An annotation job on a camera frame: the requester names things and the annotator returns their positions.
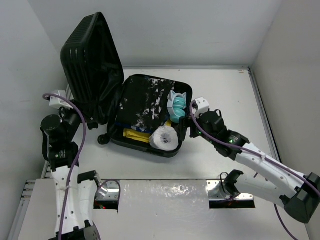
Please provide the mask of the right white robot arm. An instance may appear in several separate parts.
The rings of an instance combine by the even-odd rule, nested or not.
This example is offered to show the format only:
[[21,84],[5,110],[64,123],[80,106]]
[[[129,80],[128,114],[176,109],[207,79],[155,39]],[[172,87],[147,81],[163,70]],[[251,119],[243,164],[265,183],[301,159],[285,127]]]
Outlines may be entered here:
[[225,158],[247,166],[264,180],[255,180],[241,170],[232,170],[222,190],[234,196],[253,194],[284,209],[296,221],[307,224],[320,205],[320,177],[289,168],[258,149],[242,134],[228,129],[220,110],[193,114],[179,120],[178,130],[190,128],[190,137],[202,137]]

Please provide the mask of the black suitcase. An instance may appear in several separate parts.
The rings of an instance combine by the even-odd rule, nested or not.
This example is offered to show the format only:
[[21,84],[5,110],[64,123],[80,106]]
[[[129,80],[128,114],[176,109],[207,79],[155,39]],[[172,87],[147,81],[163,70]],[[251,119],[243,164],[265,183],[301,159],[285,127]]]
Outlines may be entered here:
[[133,150],[171,158],[180,148],[165,151],[149,142],[128,138],[125,130],[152,135],[169,120],[170,94],[182,94],[190,104],[193,90],[184,82],[145,74],[125,77],[112,33],[101,12],[84,17],[60,51],[73,96],[89,129],[106,126],[98,143],[113,142]]

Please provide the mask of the teal cat-ear headphones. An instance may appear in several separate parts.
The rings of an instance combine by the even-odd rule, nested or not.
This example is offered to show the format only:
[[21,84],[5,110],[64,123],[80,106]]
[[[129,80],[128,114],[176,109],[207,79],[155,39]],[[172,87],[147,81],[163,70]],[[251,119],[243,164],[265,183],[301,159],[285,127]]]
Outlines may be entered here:
[[180,118],[186,116],[187,93],[176,93],[173,90],[169,92],[167,101],[167,110],[172,123],[178,124]]

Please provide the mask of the blue white patterned shorts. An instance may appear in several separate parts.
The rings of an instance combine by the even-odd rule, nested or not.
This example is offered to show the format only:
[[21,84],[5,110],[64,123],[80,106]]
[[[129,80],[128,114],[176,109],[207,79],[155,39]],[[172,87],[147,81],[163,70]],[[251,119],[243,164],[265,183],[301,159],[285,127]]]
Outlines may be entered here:
[[140,133],[147,133],[147,134],[151,134],[153,131],[151,131],[150,129],[146,129],[146,128],[142,128],[142,127],[138,127],[135,125],[130,125],[130,124],[126,124],[126,123],[120,123],[120,122],[115,122],[114,123],[116,126],[124,128],[124,129],[131,129]]

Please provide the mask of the white cloth bundle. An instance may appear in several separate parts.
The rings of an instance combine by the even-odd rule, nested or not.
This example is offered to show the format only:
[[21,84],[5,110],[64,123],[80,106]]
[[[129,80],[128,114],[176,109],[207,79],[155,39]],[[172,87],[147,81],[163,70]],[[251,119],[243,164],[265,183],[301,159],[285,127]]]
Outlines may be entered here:
[[150,137],[149,144],[158,150],[169,152],[179,146],[179,138],[176,130],[171,126],[160,126]]

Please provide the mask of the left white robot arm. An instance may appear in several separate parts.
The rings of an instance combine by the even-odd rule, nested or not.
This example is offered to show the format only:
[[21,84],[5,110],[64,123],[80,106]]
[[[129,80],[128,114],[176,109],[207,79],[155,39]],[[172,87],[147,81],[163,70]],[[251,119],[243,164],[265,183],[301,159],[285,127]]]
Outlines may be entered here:
[[93,222],[96,191],[95,170],[80,173],[79,155],[83,148],[73,138],[84,126],[75,110],[61,108],[59,114],[46,116],[41,124],[42,155],[48,162],[56,195],[56,240],[98,240]]

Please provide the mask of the yellow pants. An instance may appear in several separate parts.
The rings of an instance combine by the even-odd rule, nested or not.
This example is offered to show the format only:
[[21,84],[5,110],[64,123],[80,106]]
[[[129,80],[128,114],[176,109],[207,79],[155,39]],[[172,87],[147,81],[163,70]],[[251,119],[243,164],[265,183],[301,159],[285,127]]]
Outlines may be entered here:
[[[163,125],[161,126],[170,126],[172,127],[172,121],[171,120],[167,120]],[[135,140],[135,141],[138,141],[138,142],[143,142],[143,143],[147,143],[147,144],[150,144],[149,142],[149,138],[150,136],[155,132],[153,131],[152,133],[142,133],[142,132],[138,132],[138,131],[135,131],[135,130],[132,130],[132,129],[128,129],[128,128],[125,128],[123,130],[123,136],[125,138],[129,138],[131,140]]]

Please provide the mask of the black white patterned garment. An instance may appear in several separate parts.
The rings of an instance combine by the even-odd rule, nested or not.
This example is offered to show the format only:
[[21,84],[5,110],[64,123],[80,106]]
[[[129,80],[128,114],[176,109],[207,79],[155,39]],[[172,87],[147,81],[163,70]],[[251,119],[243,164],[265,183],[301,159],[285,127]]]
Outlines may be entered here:
[[175,81],[136,74],[124,83],[115,122],[154,132],[164,122],[168,95]]

